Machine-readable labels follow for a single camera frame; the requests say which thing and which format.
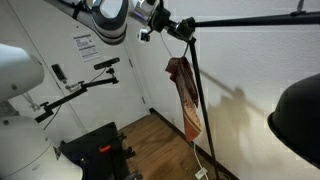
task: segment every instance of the light stand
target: light stand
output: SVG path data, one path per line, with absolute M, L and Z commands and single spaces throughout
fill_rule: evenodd
M 263 17 L 228 19 L 228 20 L 206 21 L 206 22 L 195 22 L 194 18 L 188 18 L 188 19 L 182 20 L 180 23 L 176 23 L 169 20 L 171 13 L 164 8 L 163 0 L 160 0 L 160 4 L 155 10 L 155 13 L 149 23 L 149 26 L 151 28 L 150 33 L 153 30 L 160 33 L 163 29 L 166 29 L 168 34 L 170 34 L 171 36 L 179 40 L 185 41 L 189 45 L 200 103 L 202 107 L 203 119 L 206 126 L 206 131 L 207 131 L 211 158 L 214 165 L 216 178 L 218 180 L 219 180 L 219 173 L 218 173 L 219 170 L 217 166 L 217 160 L 215 157 L 214 145 L 212 141 L 210 124 L 208 120 L 208 113 L 207 113 L 203 89 L 202 89 L 200 70 L 199 70 L 196 48 L 195 48 L 196 39 L 193 37 L 195 28 L 196 27 L 234 27 L 234 26 L 319 25 L 320 12 L 307 13 L 305 11 L 302 11 L 301 4 L 303 5 L 303 1 L 301 2 L 299 3 L 300 8 L 298 6 L 298 10 L 289 15 L 263 16 Z

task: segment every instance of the black lamp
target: black lamp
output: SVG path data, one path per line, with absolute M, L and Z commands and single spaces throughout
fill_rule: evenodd
M 320 169 L 320 74 L 286 89 L 268 124 L 286 146 Z

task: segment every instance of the wall sign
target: wall sign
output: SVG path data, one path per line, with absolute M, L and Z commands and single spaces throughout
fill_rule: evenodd
M 77 34 L 73 36 L 73 40 L 83 61 L 101 57 L 90 32 Z

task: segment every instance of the cloth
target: cloth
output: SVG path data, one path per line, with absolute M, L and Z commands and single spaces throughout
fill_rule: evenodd
M 187 141 L 192 141 L 201 132 L 200 120 L 196 113 L 198 92 L 186 57 L 171 58 L 166 71 L 175 82 L 183 110 L 184 129 Z

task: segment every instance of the black metal stand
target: black metal stand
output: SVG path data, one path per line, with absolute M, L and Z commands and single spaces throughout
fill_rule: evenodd
M 158 13 L 162 14 L 166 12 L 165 8 L 157 9 Z M 306 13 L 305 11 L 296 11 L 287 15 L 276 15 L 276 16 L 263 16 L 263 17 L 253 17 L 253 18 L 242 18 L 242 19 L 228 19 L 228 20 L 218 20 L 218 21 L 206 21 L 206 22 L 195 22 L 194 18 L 188 18 L 182 20 L 180 23 L 176 23 L 169 20 L 170 13 L 166 15 L 165 21 L 155 20 L 153 24 L 150 24 L 151 30 L 153 29 L 163 29 L 166 28 L 168 34 L 171 36 L 187 42 L 190 46 L 193 68 L 199 93 L 199 98 L 202 107 L 203 118 L 206 126 L 208 142 L 210 146 L 210 152 L 212 156 L 212 161 L 215 168 L 216 177 L 219 180 L 218 165 L 215 157 L 214 146 L 212 141 L 212 135 L 210 130 L 210 124 L 208 120 L 207 109 L 205 105 L 203 89 L 201 84 L 201 76 L 199 71 L 199 65 L 197 60 L 197 54 L 195 49 L 196 39 L 193 37 L 196 27 L 234 27 L 234 26 L 279 26 L 279 25 L 319 25 L 320 24 L 320 12 Z
M 280 26 L 320 24 L 320 12 L 293 12 L 291 14 L 262 16 L 219 21 L 205 21 L 190 24 L 193 27 L 234 27 L 234 26 Z
M 109 79 L 104 79 L 104 80 L 100 80 L 100 81 L 94 81 L 94 82 L 90 82 L 90 83 L 85 83 L 84 84 L 84 81 L 81 81 L 79 82 L 79 85 L 81 87 L 80 90 L 74 92 L 73 94 L 70 94 L 69 96 L 66 96 L 52 104 L 49 104 L 49 102 L 45 102 L 43 104 L 41 104 L 40 106 L 43 107 L 43 109 L 45 110 L 45 113 L 43 113 L 42 115 L 38 116 L 35 118 L 35 120 L 40 123 L 42 121 L 44 121 L 45 119 L 47 119 L 48 117 L 50 117 L 51 115 L 53 115 L 53 109 L 70 101 L 71 99 L 74 99 L 78 96 L 80 96 L 81 94 L 85 93 L 88 91 L 87 88 L 90 88 L 90 87 L 94 87 L 94 86 L 99 86 L 99 85 L 102 85 L 102 84 L 108 84 L 108 83 L 113 83 L 113 84 L 116 84 L 118 83 L 119 81 L 117 80 L 116 77 L 112 77 L 112 78 L 109 78 Z
M 204 95 L 203 95 L 203 89 L 202 89 L 202 84 L 201 84 L 201 76 L 200 76 L 200 70 L 199 70 L 199 65 L 198 65 L 195 42 L 196 42 L 196 39 L 192 38 L 192 40 L 188 44 L 190 47 L 194 75 L 195 75 L 196 83 L 197 83 L 197 87 L 198 87 L 198 93 L 199 93 L 199 98 L 200 98 L 200 103 L 201 103 L 201 108 L 202 108 L 202 113 L 203 113 L 203 120 L 204 120 L 204 123 L 206 126 L 207 137 L 208 137 L 208 141 L 209 141 L 209 145 L 210 145 L 211 158 L 214 163 L 214 171 L 216 173 L 216 178 L 219 180 L 218 165 L 217 165 L 217 160 L 216 160 L 216 156 L 215 156 L 214 148 L 213 148 L 213 141 L 212 141 L 212 136 L 211 136 L 207 107 L 206 107 L 206 103 L 205 103 Z

